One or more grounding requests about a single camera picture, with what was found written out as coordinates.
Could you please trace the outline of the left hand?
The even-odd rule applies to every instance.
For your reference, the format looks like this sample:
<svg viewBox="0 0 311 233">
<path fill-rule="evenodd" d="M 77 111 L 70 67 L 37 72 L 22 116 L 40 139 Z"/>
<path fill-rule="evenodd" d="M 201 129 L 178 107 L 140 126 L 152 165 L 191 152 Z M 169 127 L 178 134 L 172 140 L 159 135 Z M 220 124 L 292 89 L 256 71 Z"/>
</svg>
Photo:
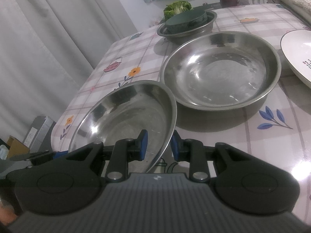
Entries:
<svg viewBox="0 0 311 233">
<path fill-rule="evenodd" d="M 0 201 L 0 221 L 3 225 L 7 226 L 18 218 L 14 211 L 13 206 L 6 200 Z"/>
</svg>

